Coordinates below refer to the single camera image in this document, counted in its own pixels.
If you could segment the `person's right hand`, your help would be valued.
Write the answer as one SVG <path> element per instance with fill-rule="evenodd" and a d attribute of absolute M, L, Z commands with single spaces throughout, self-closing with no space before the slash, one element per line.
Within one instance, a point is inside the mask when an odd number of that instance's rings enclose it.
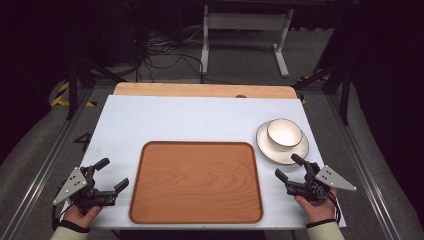
<path fill-rule="evenodd" d="M 312 205 L 303 196 L 300 195 L 296 195 L 294 199 L 306 212 L 310 223 L 334 219 L 336 216 L 336 206 L 330 199 L 326 199 L 324 202 L 317 206 Z"/>

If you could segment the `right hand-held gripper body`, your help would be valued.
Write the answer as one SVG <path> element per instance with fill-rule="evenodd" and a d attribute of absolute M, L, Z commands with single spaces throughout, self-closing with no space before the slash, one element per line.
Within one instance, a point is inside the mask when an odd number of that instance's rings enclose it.
<path fill-rule="evenodd" d="M 355 191 L 356 187 L 328 165 L 320 168 L 316 163 L 303 164 L 306 170 L 304 183 L 288 180 L 285 183 L 289 195 L 300 195 L 309 202 L 319 203 L 330 195 L 332 188 Z"/>

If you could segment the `white table board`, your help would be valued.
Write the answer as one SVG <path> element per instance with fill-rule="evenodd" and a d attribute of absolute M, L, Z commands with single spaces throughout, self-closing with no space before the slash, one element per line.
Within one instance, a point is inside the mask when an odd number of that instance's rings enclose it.
<path fill-rule="evenodd" d="M 256 147 L 257 129 L 265 122 L 285 118 L 295 122 L 306 134 L 306 158 L 323 160 L 304 108 L 298 99 L 143 97 L 111 95 L 107 98 L 89 147 L 84 166 L 104 157 L 110 164 L 94 175 L 96 187 L 113 188 L 122 179 L 129 186 L 116 204 L 105 207 L 92 222 L 94 229 L 125 230 L 294 230 L 303 229 L 308 218 L 293 197 L 286 194 L 275 176 L 277 168 L 293 181 L 301 181 L 300 166 L 277 165 Z M 230 141 L 247 142 L 255 147 L 264 215 L 256 224 L 148 224 L 133 223 L 129 206 L 142 147 L 150 141 Z"/>

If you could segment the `white metal stand frame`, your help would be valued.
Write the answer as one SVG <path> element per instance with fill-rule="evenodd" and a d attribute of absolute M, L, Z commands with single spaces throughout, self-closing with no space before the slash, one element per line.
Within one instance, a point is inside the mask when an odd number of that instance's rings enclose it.
<path fill-rule="evenodd" d="M 287 78 L 289 71 L 282 53 L 289 31 L 294 10 L 283 14 L 259 13 L 223 13 L 211 12 L 208 6 L 203 13 L 203 45 L 200 56 L 200 73 L 206 75 L 209 62 L 209 31 L 213 30 L 253 30 L 279 31 L 279 42 L 272 45 L 272 50 L 282 77 Z"/>

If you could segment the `person's left hand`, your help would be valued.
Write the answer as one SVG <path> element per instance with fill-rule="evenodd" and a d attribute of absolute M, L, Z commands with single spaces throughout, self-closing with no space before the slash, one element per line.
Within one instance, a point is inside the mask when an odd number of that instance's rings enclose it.
<path fill-rule="evenodd" d="M 79 227 L 88 228 L 101 210 L 102 208 L 99 206 L 94 206 L 89 210 L 81 210 L 72 205 L 66 210 L 63 219 L 72 222 Z"/>

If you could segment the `white plate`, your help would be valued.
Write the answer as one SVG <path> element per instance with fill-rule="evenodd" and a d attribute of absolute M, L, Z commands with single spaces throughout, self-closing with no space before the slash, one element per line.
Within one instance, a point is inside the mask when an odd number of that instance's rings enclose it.
<path fill-rule="evenodd" d="M 269 124 L 270 121 L 263 123 L 256 133 L 257 145 L 267 158 L 277 164 L 291 165 L 294 164 L 294 161 L 291 159 L 293 154 L 297 154 L 302 158 L 307 156 L 309 152 L 309 141 L 304 132 L 302 132 L 302 139 L 299 144 L 288 150 L 280 150 L 268 137 L 267 128 Z"/>

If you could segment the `white bowl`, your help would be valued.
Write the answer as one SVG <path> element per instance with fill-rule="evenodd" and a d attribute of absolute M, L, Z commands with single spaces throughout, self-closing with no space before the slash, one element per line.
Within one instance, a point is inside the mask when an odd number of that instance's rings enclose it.
<path fill-rule="evenodd" d="M 279 150 L 292 149 L 303 139 L 298 125 L 288 119 L 272 120 L 266 128 L 266 133 L 271 144 Z"/>

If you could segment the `wooden tray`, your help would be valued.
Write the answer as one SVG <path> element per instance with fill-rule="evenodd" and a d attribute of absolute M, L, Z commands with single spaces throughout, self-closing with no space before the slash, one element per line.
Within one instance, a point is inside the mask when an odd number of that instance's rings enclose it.
<path fill-rule="evenodd" d="M 254 224 L 263 217 L 253 147 L 151 141 L 141 151 L 129 218 L 136 224 Z"/>

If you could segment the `aluminium floor rail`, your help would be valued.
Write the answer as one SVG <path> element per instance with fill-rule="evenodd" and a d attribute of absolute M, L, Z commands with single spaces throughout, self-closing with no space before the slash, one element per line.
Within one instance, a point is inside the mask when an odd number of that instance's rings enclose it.
<path fill-rule="evenodd" d="M 25 221 L 37 202 L 41 192 L 43 191 L 48 178 L 50 177 L 55 165 L 58 162 L 59 156 L 64 148 L 65 141 L 70 134 L 76 120 L 82 112 L 82 108 L 92 95 L 92 90 L 83 90 L 77 98 L 76 109 L 69 120 L 65 120 L 64 124 L 55 138 L 51 149 L 43 161 L 43 164 L 37 171 L 34 179 L 30 182 L 29 188 L 24 197 L 20 201 L 15 214 L 9 221 L 6 229 L 0 235 L 0 240 L 15 240 L 20 233 Z"/>
<path fill-rule="evenodd" d="M 339 104 L 336 97 L 332 95 L 326 95 L 325 98 L 332 111 L 332 114 L 336 118 L 342 135 L 347 142 L 349 150 L 353 156 L 353 164 L 355 166 L 356 172 L 359 176 L 367 198 L 370 201 L 371 207 L 377 217 L 380 227 L 382 228 L 386 240 L 401 240 L 401 235 L 399 234 L 399 231 L 390 216 L 380 188 L 364 162 L 364 158 L 354 138 L 353 132 L 347 122 L 341 117 L 341 112 L 339 110 Z"/>

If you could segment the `black stand legs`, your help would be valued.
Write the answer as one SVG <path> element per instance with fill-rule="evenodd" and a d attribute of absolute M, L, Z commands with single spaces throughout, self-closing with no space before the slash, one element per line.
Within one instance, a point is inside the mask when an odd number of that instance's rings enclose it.
<path fill-rule="evenodd" d="M 81 82 L 84 88 L 92 89 L 95 85 L 95 80 L 91 70 L 99 72 L 101 75 L 114 82 L 121 83 L 124 79 L 112 73 L 104 67 L 101 67 L 94 62 L 91 62 L 82 57 L 73 57 L 68 70 L 68 83 L 69 83 L 69 110 L 67 119 L 71 120 L 78 110 L 78 82 Z"/>
<path fill-rule="evenodd" d="M 317 73 L 297 81 L 293 88 L 300 90 L 313 82 L 327 76 L 328 80 L 322 87 L 322 92 L 326 95 L 334 95 L 338 88 L 341 88 L 341 99 L 339 106 L 339 114 L 345 125 L 348 124 L 347 112 L 350 94 L 351 74 L 348 65 L 334 65 L 327 69 L 318 71 Z"/>

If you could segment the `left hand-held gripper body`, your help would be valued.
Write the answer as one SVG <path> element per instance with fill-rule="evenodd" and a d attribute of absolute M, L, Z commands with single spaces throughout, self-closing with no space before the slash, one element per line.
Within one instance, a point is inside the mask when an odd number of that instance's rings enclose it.
<path fill-rule="evenodd" d="M 64 180 L 59 192 L 53 200 L 56 206 L 63 201 L 80 209 L 94 206 L 114 206 L 117 194 L 115 191 L 99 191 L 95 188 L 94 173 L 96 168 L 75 167 Z"/>

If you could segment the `yellow black floor tape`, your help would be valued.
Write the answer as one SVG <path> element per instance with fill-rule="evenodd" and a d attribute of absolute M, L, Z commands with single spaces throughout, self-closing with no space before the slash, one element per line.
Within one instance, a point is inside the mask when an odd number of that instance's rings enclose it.
<path fill-rule="evenodd" d="M 70 106 L 70 102 L 68 100 L 64 100 L 63 96 L 65 94 L 65 92 L 69 89 L 69 82 L 68 81 L 64 81 L 63 84 L 61 85 L 61 87 L 59 88 L 56 96 L 53 98 L 52 102 L 51 102 L 51 106 L 65 106 L 65 107 L 69 107 Z"/>

